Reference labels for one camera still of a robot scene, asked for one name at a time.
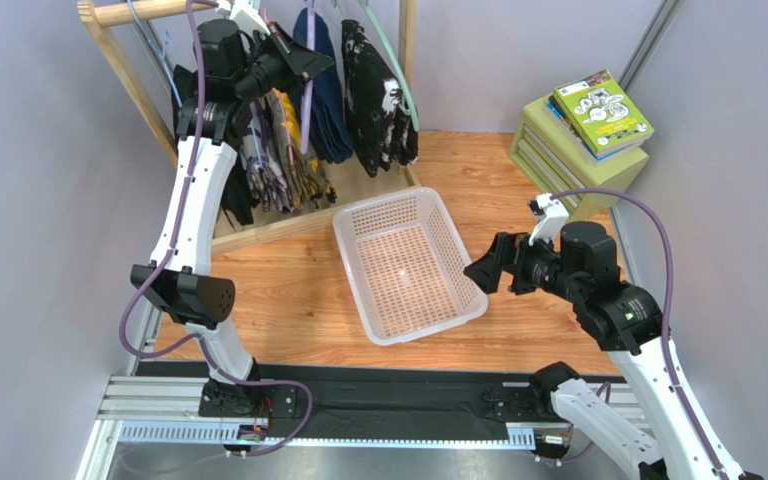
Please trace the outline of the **dark blue denim trousers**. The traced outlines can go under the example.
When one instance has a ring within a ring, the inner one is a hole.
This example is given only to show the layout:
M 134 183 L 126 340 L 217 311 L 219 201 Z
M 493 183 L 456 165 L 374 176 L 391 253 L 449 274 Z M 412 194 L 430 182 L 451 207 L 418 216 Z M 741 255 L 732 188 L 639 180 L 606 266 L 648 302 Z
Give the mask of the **dark blue denim trousers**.
M 353 146 L 343 112 L 343 89 L 336 70 L 336 55 L 325 20 L 315 17 L 315 52 L 334 60 L 334 66 L 313 79 L 309 122 L 309 146 L 328 163 L 340 164 L 353 156 Z M 293 38 L 306 45 L 307 9 L 303 9 L 293 27 Z

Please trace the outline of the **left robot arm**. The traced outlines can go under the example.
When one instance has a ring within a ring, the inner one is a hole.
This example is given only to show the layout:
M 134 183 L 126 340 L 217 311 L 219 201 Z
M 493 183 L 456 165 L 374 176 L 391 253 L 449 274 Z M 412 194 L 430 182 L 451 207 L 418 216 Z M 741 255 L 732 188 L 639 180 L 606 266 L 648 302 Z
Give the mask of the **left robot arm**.
M 228 177 L 238 162 L 252 105 L 293 92 L 334 62 L 271 23 L 245 34 L 230 19 L 194 31 L 194 91 L 179 108 L 179 165 L 162 234 L 145 265 L 132 267 L 139 296 L 198 341 L 209 365 L 199 412 L 252 416 L 264 407 L 259 366 L 232 324 L 236 289 L 213 277 L 212 239 Z

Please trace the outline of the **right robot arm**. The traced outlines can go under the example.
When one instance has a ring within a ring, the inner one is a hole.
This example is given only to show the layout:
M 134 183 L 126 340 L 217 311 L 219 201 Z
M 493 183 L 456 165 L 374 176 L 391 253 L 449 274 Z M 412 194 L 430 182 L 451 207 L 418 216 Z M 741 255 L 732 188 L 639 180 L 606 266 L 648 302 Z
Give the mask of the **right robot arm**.
M 642 431 L 594 393 L 571 367 L 556 362 L 534 372 L 530 388 L 541 415 L 578 427 L 630 479 L 752 479 L 704 420 L 683 405 L 683 372 L 669 366 L 672 343 L 662 341 L 663 312 L 645 289 L 620 277 L 615 240 L 598 223 L 561 229 L 561 246 L 528 233 L 498 233 L 488 252 L 464 269 L 486 294 L 500 275 L 516 295 L 543 290 L 571 303 L 580 327 L 608 353 L 642 410 Z

